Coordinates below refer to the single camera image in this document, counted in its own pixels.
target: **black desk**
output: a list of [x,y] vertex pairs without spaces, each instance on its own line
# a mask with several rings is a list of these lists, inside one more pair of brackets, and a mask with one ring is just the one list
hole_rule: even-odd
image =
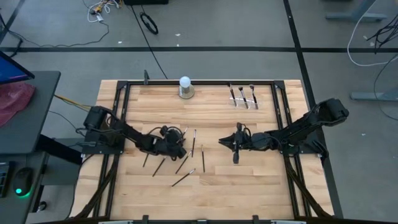
[[[57,87],[60,72],[33,72],[35,79],[26,81],[36,87],[27,108],[18,112],[0,128],[0,161],[14,161],[7,195],[0,198],[0,223],[25,223],[33,202],[40,197],[43,169],[49,155],[44,151],[33,152]],[[30,194],[17,197],[12,191],[12,180],[17,170],[27,165],[34,170],[34,184]]]
[[25,81],[36,87],[27,107],[0,128],[0,154],[30,153],[35,150],[49,111],[60,72],[33,72],[35,78]]

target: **pink bag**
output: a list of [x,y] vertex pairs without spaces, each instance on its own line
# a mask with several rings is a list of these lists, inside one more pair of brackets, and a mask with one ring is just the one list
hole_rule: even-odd
[[0,85],[0,127],[26,108],[35,87],[24,82]]

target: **keyboard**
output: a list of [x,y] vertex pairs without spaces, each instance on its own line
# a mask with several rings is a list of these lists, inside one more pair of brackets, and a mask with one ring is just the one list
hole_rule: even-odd
[[6,196],[7,192],[7,177],[9,176],[10,163],[0,162],[0,198]]

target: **black metal frame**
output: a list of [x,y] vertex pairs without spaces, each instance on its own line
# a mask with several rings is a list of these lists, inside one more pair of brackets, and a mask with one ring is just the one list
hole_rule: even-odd
[[[164,80],[164,81],[163,80],[147,80],[147,82],[149,85],[175,85],[175,86],[179,85],[178,80]],[[242,80],[242,81],[192,80],[192,85],[227,85],[228,83],[230,83],[232,85],[249,85],[249,84],[269,85],[271,88],[271,92],[272,92],[272,99],[274,101],[275,115],[277,116],[278,128],[282,129],[283,128],[282,117],[281,117],[281,113],[280,113],[280,107],[279,107],[279,101],[278,101],[278,95],[277,95],[277,89],[279,88],[280,93],[282,95],[282,101],[284,104],[284,111],[285,111],[287,122],[288,122],[288,124],[292,123],[289,104],[287,102],[287,94],[286,94],[285,85],[284,85],[283,80],[277,80],[277,81],[269,81],[269,80],[266,80],[266,81],[259,81],[259,80],[252,80],[252,81],[250,81],[250,80]],[[125,88],[126,90],[124,92],[124,101],[123,101],[123,107],[122,107],[122,112],[121,112],[121,120],[123,120],[123,121],[126,120],[126,111],[127,111],[128,100],[129,100],[130,88],[133,85],[144,85],[144,81],[118,81],[118,84],[117,84],[116,94],[115,94],[114,104],[113,104],[113,113],[114,114],[117,113],[121,90],[123,88]],[[108,160],[109,160],[109,155],[104,155],[98,186],[101,185],[101,183],[105,177],[106,168],[108,166]],[[116,163],[116,167],[117,167],[118,162],[119,162],[119,155],[114,156],[113,162]],[[300,157],[298,154],[295,156],[295,165],[296,165],[297,174],[300,177],[300,180],[302,182],[304,182],[301,161],[300,161]],[[297,205],[297,196],[295,193],[294,182],[289,177],[289,175],[287,173],[286,173],[286,175],[287,175],[287,179],[288,179],[288,183],[289,183],[289,194],[290,194],[290,198],[292,201],[293,214],[294,214],[294,217],[299,217],[300,216],[299,206]],[[108,218],[110,218],[110,214],[111,214],[115,184],[116,184],[116,175],[111,179],[111,182],[109,183],[109,192],[108,192],[108,198],[107,198],[107,202],[106,202],[106,211],[105,211],[105,216]],[[304,202],[304,208],[305,208],[305,216],[308,217],[311,215],[310,206],[304,197],[303,197],[303,202]],[[100,210],[100,206],[99,206],[100,203],[101,203],[101,198],[97,201],[97,204],[95,205],[93,217],[98,217],[99,210]],[[185,223],[185,222],[192,222],[192,221],[181,220],[181,222]],[[253,220],[235,220],[233,222],[234,223],[253,223]]]
[[[282,96],[282,101],[283,101],[283,106],[284,106],[284,111],[285,111],[285,116],[287,120],[287,124],[292,123],[292,117],[290,114],[290,108],[289,108],[289,103],[287,100],[287,94],[286,94],[286,89],[285,89],[285,84],[283,80],[275,80],[275,81],[261,81],[261,80],[243,80],[243,81],[226,81],[226,80],[192,80],[192,85],[227,85],[228,83],[231,83],[232,85],[249,85],[249,84],[255,84],[255,85],[269,85],[271,88],[271,93],[272,93],[272,99],[274,101],[274,108],[275,108],[275,115],[277,118],[277,125],[279,129],[283,128],[283,122],[282,122],[282,115],[280,111],[280,106],[279,106],[279,100],[278,100],[278,93],[277,91],[280,90],[280,94]],[[118,81],[117,83],[117,88],[115,92],[115,97],[114,97],[114,103],[113,103],[113,113],[116,114],[118,112],[118,104],[119,104],[119,99],[120,99],[120,94],[121,90],[125,88],[124,92],[124,100],[123,100],[123,107],[122,107],[122,112],[121,112],[121,120],[125,121],[126,120],[126,112],[127,112],[127,105],[129,101],[129,95],[130,95],[130,89],[133,85],[178,85],[178,80],[146,80],[146,83],[143,81]],[[285,168],[287,171],[288,166],[291,166],[290,162],[290,157],[287,155],[283,155],[284,162],[285,162]],[[296,172],[299,181],[301,181],[300,187],[305,188],[304,184],[304,178],[303,178],[303,172],[302,172],[302,166],[301,166],[301,161],[300,161],[300,155],[297,154],[294,156],[295,160],[295,166],[296,166]],[[105,180],[105,173],[106,173],[106,168],[108,167],[108,162],[109,162],[109,155],[104,155],[103,158],[103,163],[101,166],[101,173],[99,177],[99,184],[98,188],[105,188],[106,185],[103,185],[103,182]],[[101,197],[97,200],[97,203],[93,207],[93,217],[91,218],[72,218],[68,220],[62,220],[62,221],[56,221],[56,222],[48,222],[46,224],[61,224],[61,223],[86,223],[86,224],[98,224],[98,222],[105,222],[105,221],[111,221],[111,209],[112,209],[112,203],[113,203],[113,195],[114,195],[114,188],[116,185],[116,173],[118,169],[118,164],[119,164],[119,154],[114,155],[113,159],[113,164],[112,168],[115,167],[116,171],[114,171],[113,176],[111,177],[111,180],[109,181],[109,191],[108,191],[108,198],[106,201],[106,210],[104,216],[98,216],[99,210],[100,210],[100,204],[101,204]],[[286,173],[287,180],[288,180],[288,187],[289,187],[289,194],[290,198],[292,201],[292,210],[294,214],[294,220],[296,221],[305,221],[307,223],[340,223],[340,224],[359,224],[359,223],[384,223],[384,224],[390,224],[391,222],[373,222],[373,221],[364,221],[364,220],[346,220],[342,218],[317,218],[317,217],[312,217],[311,216],[311,209],[309,206],[309,203],[307,201],[307,198],[304,197],[304,193],[302,189],[300,189],[300,192],[302,193],[303,197],[303,204],[304,204],[304,210],[305,210],[305,216],[300,215],[299,212],[299,206],[297,205],[297,196],[295,193],[295,185],[294,181],[292,180],[291,176]],[[149,220],[148,215],[143,215],[142,220],[129,220],[132,221],[133,223],[141,223],[141,224],[148,224],[148,223],[153,223],[153,224],[171,224],[171,223],[186,223],[186,224],[192,224],[192,223],[214,223],[214,224],[231,224],[231,223],[253,223],[253,224],[260,224],[260,223],[272,223],[272,220],[260,220],[258,215],[254,214],[252,216],[252,220]]]

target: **yellow wire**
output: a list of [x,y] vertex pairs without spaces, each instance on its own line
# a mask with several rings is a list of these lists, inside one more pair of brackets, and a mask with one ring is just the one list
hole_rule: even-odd
[[89,109],[91,108],[90,106],[77,103],[76,101],[73,101],[73,100],[71,100],[71,99],[68,99],[68,98],[66,98],[66,97],[64,97],[64,96],[60,96],[60,95],[56,95],[56,94],[54,94],[54,96],[57,97],[58,99],[65,100],[65,101],[67,101],[67,102],[69,102],[69,103],[71,103],[71,104],[74,104],[74,105],[76,105],[76,106],[79,106],[80,108],[83,108],[83,109],[89,110]]

